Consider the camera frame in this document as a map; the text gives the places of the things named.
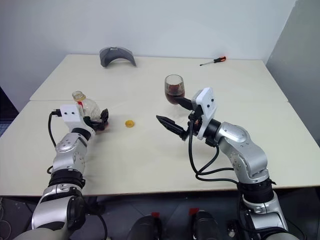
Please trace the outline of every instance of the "white table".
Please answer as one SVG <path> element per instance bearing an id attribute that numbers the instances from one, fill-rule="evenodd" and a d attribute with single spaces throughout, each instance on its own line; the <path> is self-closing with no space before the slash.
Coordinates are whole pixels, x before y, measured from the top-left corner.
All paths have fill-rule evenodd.
<path id="1" fill-rule="evenodd" d="M 204 66 L 199 64 L 208 59 L 135 57 L 135 61 L 137 67 L 125 60 L 103 68 L 97 55 L 67 55 L 30 100 L 72 100 L 72 92 L 80 90 L 93 100 L 109 101 L 109 106 L 136 98 L 149 101 L 164 94 L 167 75 L 179 74 L 189 98 L 197 90 L 212 87 L 219 103 L 288 101 L 261 60 Z"/>
<path id="2" fill-rule="evenodd" d="M 40 196 L 50 176 L 46 169 L 55 150 L 48 135 L 48 114 L 72 101 L 30 101 L 0 138 L 0 195 Z M 175 191 L 233 190 L 229 182 L 202 182 L 194 177 L 188 159 L 188 144 L 166 130 L 156 114 L 173 116 L 177 106 L 164 96 L 145 101 L 133 99 L 110 105 L 109 126 L 90 141 L 85 162 L 85 195 L 135 194 Z M 188 111 L 178 108 L 176 119 L 186 126 Z M 125 121 L 135 121 L 126 128 Z M 268 157 L 270 177 L 275 188 L 319 186 L 320 149 L 287 102 L 220 102 L 215 119 L 248 130 L 252 140 Z M 52 119 L 56 141 L 68 132 L 63 120 Z M 199 168 L 215 149 L 199 140 L 193 145 Z M 230 167 L 221 153 L 214 168 Z M 232 171 L 216 176 L 235 179 Z"/>
<path id="3" fill-rule="evenodd" d="M 158 114 L 187 126 L 189 112 L 165 99 L 164 78 L 169 74 L 184 78 L 187 98 L 204 87 L 213 88 L 215 118 L 248 130 L 267 154 L 276 188 L 320 185 L 320 149 L 261 60 L 205 66 L 199 64 L 207 59 L 135 60 L 138 67 L 125 60 L 102 68 L 96 55 L 67 55 L 0 138 L 0 195 L 42 194 L 50 178 L 46 169 L 55 157 L 48 115 L 61 104 L 74 103 L 71 94 L 76 90 L 110 113 L 106 131 L 90 141 L 85 195 L 235 189 L 230 182 L 196 180 L 187 143 L 157 121 Z M 133 128 L 125 127 L 129 119 L 135 121 Z M 56 142 L 68 132 L 61 118 L 53 118 L 52 132 Z M 193 151 L 198 168 L 215 153 L 199 140 Z M 221 153 L 213 168 L 229 166 Z M 231 171 L 215 177 L 235 179 Z"/>

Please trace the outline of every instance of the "screwdriver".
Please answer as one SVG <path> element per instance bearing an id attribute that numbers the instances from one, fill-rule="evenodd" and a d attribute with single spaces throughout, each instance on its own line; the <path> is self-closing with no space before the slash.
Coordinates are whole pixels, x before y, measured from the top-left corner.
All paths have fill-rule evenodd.
<path id="1" fill-rule="evenodd" d="M 209 61 L 209 62 L 200 64 L 200 66 L 207 65 L 207 64 L 221 63 L 221 62 L 224 62 L 225 60 L 227 60 L 227 57 L 226 56 L 222 56 L 222 57 L 219 57 L 217 59 L 214 59 L 213 61 Z"/>

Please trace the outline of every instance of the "white wall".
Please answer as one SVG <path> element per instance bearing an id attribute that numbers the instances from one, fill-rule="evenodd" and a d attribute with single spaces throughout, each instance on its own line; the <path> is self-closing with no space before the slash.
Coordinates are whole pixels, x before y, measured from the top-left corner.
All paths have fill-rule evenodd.
<path id="1" fill-rule="evenodd" d="M 20 111 L 66 54 L 106 46 L 266 62 L 295 1 L 0 0 L 0 85 Z"/>

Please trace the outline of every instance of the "gray plastic object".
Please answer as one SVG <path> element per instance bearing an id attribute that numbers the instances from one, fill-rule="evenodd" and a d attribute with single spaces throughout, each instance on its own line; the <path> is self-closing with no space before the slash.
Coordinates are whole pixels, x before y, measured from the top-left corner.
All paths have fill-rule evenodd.
<path id="1" fill-rule="evenodd" d="M 107 67 L 110 62 L 112 62 L 115 59 L 127 59 L 132 63 L 133 66 L 136 65 L 136 61 L 134 59 L 134 56 L 132 55 L 132 52 L 124 47 L 120 46 L 110 46 L 105 47 L 100 50 L 100 62 L 102 67 Z"/>

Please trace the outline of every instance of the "plastic bottle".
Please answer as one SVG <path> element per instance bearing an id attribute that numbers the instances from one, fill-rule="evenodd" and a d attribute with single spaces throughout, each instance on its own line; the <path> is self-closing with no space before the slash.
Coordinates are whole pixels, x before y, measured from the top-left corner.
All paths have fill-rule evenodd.
<path id="1" fill-rule="evenodd" d="M 91 121 L 100 120 L 100 108 L 97 103 L 89 98 L 86 98 L 86 95 L 82 91 L 74 91 L 72 93 L 73 99 L 82 106 L 84 116 L 90 117 Z"/>

